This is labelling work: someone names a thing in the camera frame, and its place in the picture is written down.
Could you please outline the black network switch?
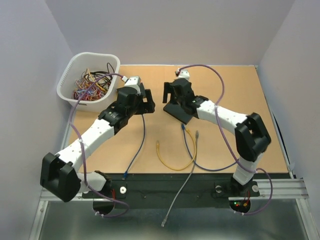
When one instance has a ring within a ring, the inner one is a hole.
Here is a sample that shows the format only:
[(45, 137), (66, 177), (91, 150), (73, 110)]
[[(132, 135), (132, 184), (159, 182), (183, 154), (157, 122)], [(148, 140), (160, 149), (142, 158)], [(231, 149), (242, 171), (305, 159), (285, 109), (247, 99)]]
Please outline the black network switch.
[(190, 102), (181, 102), (180, 104), (169, 102), (163, 110), (184, 125), (187, 125), (192, 118), (197, 117), (197, 111)]

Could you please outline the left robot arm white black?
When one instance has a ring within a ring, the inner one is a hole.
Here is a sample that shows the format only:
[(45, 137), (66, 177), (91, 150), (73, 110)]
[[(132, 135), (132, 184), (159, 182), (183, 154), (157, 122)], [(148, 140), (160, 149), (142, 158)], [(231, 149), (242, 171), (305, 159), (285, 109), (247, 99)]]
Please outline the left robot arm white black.
[(83, 134), (58, 153), (47, 153), (42, 159), (40, 185), (63, 202), (78, 193), (95, 191), (100, 197), (111, 193), (108, 177), (99, 171), (79, 173), (84, 158), (124, 128), (134, 115), (151, 114), (155, 103), (150, 89), (143, 84), (117, 89), (117, 99), (103, 110)]

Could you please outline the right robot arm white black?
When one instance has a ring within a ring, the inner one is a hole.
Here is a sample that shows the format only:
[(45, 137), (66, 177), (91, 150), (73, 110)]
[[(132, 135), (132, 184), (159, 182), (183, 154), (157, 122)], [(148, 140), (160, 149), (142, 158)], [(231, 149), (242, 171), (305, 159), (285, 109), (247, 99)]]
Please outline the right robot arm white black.
[(250, 115), (234, 112), (218, 106), (204, 96), (195, 95), (191, 82), (185, 78), (165, 82), (163, 103), (167, 102), (168, 95), (169, 102), (178, 105), (188, 116), (218, 125), (224, 140), (227, 138), (223, 130), (235, 136), (239, 157), (235, 159), (237, 167), (231, 178), (230, 189), (235, 195), (246, 192), (259, 161), (271, 143), (261, 116), (255, 112)]

